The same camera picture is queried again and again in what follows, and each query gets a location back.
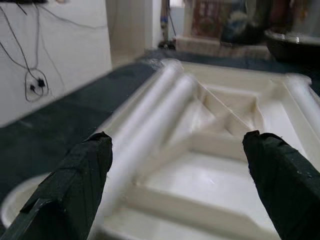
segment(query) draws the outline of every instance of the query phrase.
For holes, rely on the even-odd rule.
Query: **black bowl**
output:
[[[320,38],[293,33],[264,32],[270,53],[282,62],[315,63],[319,62]]]

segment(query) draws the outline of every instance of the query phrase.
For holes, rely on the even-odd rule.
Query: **plastic roll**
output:
[[[180,62],[171,62],[167,64],[157,78],[154,85],[146,93],[145,97],[136,106],[128,119],[121,125],[118,133],[113,138],[113,151],[121,149],[144,122],[146,117],[159,103],[161,98],[168,92],[169,88],[175,83],[179,74],[182,73],[183,67]]]
[[[93,239],[104,217],[111,215],[116,203],[126,193],[140,164],[163,141],[169,126],[183,111],[196,88],[197,83],[193,77],[183,75],[136,131],[130,143],[123,149],[113,152],[113,165],[108,173],[102,200],[88,239]]]

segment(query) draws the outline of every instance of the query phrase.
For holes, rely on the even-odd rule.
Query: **white cylinder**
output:
[[[130,140],[139,126],[144,122],[149,113],[159,103],[161,98],[172,87],[179,74],[182,73],[180,62],[171,62],[166,65],[151,89],[146,93],[141,102],[135,107],[130,117],[120,126],[117,134],[113,137],[113,151],[121,149]]]
[[[305,118],[320,139],[320,106],[311,95],[309,87],[311,84],[312,81],[309,77],[295,73],[287,74],[285,82]]]
[[[113,164],[104,186],[102,200],[96,213],[88,239],[93,239],[98,225],[112,209],[147,156],[163,141],[169,126],[177,119],[190,100],[197,84],[188,75],[183,75],[165,96],[152,115],[138,129],[130,143],[122,150],[113,152]]]

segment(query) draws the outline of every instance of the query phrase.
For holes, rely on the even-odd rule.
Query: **floor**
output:
[[[112,69],[117,69],[121,66],[134,62],[134,60],[140,57],[142,54],[133,53],[123,50],[111,50],[111,62]]]

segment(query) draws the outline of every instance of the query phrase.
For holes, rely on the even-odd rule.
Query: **black tape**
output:
[[[243,139],[259,197],[283,240],[320,239],[320,173],[296,149],[272,133]]]
[[[87,239],[112,160],[112,140],[104,132],[76,145],[38,186],[1,240]]]

